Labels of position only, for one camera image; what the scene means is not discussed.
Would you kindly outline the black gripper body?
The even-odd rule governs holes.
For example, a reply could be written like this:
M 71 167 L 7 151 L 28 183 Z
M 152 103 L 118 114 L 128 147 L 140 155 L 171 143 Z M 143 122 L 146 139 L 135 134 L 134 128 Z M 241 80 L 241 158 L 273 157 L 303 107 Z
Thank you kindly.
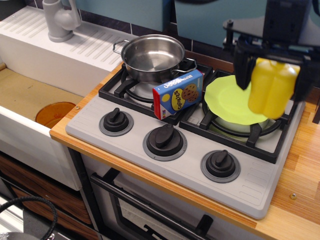
M 255 58 L 299 65 L 304 59 L 320 58 L 320 27 L 309 18 L 294 19 L 241 18 L 223 23 L 226 30 L 224 48 L 234 56 L 238 42 L 246 44 Z

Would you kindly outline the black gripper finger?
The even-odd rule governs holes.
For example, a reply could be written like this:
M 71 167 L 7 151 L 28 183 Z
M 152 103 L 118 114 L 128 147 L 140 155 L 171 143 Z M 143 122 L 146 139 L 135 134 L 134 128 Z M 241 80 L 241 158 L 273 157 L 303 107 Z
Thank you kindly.
M 320 59 L 304 59 L 299 64 L 300 71 L 296 79 L 293 99 L 302 102 L 306 99 L 311 89 L 320 81 Z
M 233 68 L 237 85 L 245 90 L 251 82 L 251 74 L 256 65 L 256 58 L 246 44 L 238 42 L 233 52 Z

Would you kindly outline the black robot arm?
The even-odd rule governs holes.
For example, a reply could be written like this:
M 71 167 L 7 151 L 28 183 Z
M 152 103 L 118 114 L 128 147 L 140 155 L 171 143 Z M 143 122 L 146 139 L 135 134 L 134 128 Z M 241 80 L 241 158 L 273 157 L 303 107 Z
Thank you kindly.
M 310 11 L 316 0 L 269 0 L 264 16 L 228 19 L 224 47 L 233 53 L 237 85 L 245 90 L 258 58 L 300 67 L 294 100 L 303 101 L 320 80 L 320 28 Z

